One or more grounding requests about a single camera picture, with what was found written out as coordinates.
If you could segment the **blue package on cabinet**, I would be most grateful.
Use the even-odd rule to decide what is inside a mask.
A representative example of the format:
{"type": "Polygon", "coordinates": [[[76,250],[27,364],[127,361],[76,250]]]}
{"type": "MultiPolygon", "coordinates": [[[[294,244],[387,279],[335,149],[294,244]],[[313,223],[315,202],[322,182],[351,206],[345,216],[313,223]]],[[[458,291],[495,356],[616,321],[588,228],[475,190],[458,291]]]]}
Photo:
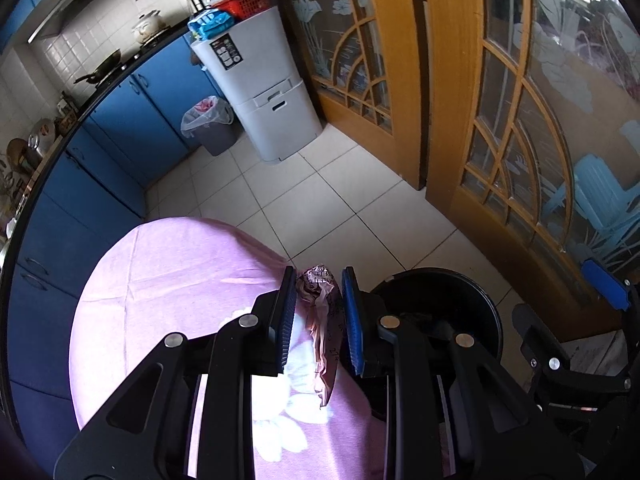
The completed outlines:
{"type": "Polygon", "coordinates": [[[207,9],[191,18],[188,29],[198,40],[212,39],[235,24],[235,18],[228,12],[219,9],[207,9]]]}

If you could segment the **red basket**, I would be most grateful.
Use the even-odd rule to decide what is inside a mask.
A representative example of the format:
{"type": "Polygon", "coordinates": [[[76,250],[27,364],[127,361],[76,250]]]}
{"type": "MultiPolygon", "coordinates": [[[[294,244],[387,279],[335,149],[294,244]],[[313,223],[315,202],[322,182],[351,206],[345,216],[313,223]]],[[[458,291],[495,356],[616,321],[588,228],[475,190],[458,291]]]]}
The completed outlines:
{"type": "Polygon", "coordinates": [[[236,20],[243,21],[267,11],[275,4],[276,0],[221,0],[215,3],[213,8],[227,12],[236,20]]]}

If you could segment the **white drawer cabinet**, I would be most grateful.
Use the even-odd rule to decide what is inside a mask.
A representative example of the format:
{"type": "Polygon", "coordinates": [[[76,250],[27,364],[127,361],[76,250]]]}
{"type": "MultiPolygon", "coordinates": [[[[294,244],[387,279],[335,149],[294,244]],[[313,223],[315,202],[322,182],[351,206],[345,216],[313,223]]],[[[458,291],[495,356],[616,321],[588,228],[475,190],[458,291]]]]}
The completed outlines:
{"type": "Polygon", "coordinates": [[[275,6],[191,48],[264,162],[282,162],[322,133],[275,6]]]}

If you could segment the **white cooking pot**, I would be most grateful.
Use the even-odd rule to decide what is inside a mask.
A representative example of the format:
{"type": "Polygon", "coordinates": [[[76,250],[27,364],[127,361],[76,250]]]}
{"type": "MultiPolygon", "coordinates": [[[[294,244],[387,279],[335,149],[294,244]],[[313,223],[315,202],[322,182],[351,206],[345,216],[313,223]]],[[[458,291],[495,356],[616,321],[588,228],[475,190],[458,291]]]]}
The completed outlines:
{"type": "Polygon", "coordinates": [[[166,23],[160,15],[160,10],[154,9],[141,14],[137,23],[131,27],[131,32],[138,44],[145,44],[165,28],[166,23]]]}

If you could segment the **black wok pan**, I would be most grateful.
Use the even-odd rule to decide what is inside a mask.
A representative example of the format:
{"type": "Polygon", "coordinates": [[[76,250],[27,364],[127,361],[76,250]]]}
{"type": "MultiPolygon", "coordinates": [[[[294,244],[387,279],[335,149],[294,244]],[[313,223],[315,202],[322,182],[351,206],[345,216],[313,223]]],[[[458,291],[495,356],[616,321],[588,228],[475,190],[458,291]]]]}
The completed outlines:
{"type": "Polygon", "coordinates": [[[122,54],[119,49],[116,49],[107,58],[104,58],[101,64],[93,72],[75,79],[74,84],[80,84],[81,82],[86,82],[87,84],[99,84],[119,66],[121,59],[122,54]]]}

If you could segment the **pink wrapper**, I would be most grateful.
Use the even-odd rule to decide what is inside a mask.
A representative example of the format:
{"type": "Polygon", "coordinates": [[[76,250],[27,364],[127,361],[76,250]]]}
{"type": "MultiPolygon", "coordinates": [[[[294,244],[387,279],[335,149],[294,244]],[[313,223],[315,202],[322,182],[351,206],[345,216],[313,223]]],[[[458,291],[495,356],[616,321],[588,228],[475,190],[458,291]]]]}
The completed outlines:
{"type": "Polygon", "coordinates": [[[314,391],[324,408],[334,389],[345,327],[340,286],[324,265],[297,275],[296,290],[305,312],[305,325],[314,349],[314,391]]]}

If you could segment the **wooden glass door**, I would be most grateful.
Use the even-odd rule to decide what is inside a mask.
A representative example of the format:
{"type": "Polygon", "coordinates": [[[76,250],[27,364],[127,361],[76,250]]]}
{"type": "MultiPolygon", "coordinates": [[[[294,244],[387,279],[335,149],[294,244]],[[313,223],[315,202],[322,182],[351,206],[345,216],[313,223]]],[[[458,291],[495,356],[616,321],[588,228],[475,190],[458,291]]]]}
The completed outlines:
{"type": "Polygon", "coordinates": [[[562,340],[639,277],[639,0],[281,0],[321,116],[465,235],[562,340]]]}

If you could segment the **grey trash bin with bag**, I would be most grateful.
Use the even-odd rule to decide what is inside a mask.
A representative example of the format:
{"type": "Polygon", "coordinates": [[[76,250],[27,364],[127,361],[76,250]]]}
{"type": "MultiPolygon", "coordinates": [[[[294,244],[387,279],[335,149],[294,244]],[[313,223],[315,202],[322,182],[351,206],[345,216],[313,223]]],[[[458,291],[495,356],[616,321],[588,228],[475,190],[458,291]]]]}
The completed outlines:
{"type": "Polygon", "coordinates": [[[186,139],[198,141],[209,154],[218,156],[235,144],[234,120],[234,111],[225,99],[208,96],[183,114],[180,130],[186,139]]]}

